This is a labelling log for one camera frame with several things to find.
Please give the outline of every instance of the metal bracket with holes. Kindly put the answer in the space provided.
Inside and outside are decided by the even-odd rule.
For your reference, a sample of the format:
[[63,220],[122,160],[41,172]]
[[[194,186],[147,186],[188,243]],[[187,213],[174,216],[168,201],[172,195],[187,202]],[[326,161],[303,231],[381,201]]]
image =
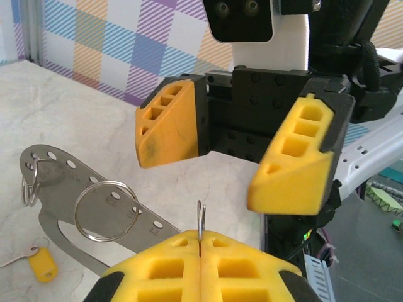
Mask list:
[[335,302],[332,282],[326,262],[309,255],[304,255],[309,285],[322,302]]
[[[39,222],[49,238],[64,252],[101,276],[109,268],[71,243],[61,232],[58,222],[74,225],[74,206],[79,195],[90,185],[106,179],[61,149],[33,145],[20,158],[23,178],[33,178],[33,159],[38,157],[38,198],[42,204]],[[139,253],[179,233],[179,230],[156,215],[126,192],[114,186],[93,190],[78,210],[81,226],[104,237],[122,232],[139,217],[128,233],[116,243]]]

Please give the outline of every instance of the plaid wall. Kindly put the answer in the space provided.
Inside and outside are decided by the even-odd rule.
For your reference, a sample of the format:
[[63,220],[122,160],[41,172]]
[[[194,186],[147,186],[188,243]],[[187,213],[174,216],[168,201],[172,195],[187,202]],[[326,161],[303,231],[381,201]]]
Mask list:
[[46,68],[139,105],[166,76],[227,70],[202,0],[45,0]]
[[18,0],[0,2],[0,64],[24,58],[20,5]]
[[373,33],[376,47],[403,48],[403,0],[390,0]]

